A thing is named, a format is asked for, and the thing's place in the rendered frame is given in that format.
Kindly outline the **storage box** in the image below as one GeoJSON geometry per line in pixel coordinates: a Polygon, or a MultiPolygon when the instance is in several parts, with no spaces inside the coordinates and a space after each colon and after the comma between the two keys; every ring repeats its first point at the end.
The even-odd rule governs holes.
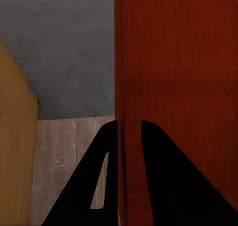
{"type": "Polygon", "coordinates": [[[141,122],[238,213],[238,0],[114,0],[121,226],[154,226],[141,122]]]}

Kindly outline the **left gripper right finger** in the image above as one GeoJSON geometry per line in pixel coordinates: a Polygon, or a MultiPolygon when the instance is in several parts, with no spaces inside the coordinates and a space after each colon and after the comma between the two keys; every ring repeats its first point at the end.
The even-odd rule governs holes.
{"type": "Polygon", "coordinates": [[[238,213],[164,130],[142,120],[154,226],[238,226],[238,213]]]}

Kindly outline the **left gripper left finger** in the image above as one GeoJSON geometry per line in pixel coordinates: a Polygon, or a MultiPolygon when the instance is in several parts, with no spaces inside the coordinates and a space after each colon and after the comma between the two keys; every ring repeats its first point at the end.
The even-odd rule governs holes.
{"type": "Polygon", "coordinates": [[[118,121],[104,124],[93,139],[42,226],[118,226],[118,121]],[[105,154],[104,206],[90,209],[105,154]]]}

